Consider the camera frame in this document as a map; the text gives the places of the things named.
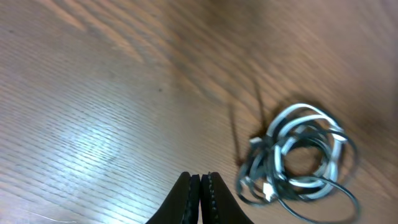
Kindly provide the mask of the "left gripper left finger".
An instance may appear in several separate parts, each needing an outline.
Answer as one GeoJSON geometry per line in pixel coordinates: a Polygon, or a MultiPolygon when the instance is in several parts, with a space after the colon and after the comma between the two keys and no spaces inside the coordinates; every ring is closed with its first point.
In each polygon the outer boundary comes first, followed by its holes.
{"type": "Polygon", "coordinates": [[[197,224],[200,176],[182,172],[162,205],[146,224],[197,224]]]}

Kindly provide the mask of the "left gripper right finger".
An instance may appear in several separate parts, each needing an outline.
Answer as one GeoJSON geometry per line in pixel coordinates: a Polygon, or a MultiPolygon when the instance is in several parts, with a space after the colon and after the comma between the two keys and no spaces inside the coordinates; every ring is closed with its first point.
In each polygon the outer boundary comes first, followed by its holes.
{"type": "Polygon", "coordinates": [[[202,175],[200,205],[203,224],[253,224],[217,172],[202,175]]]}

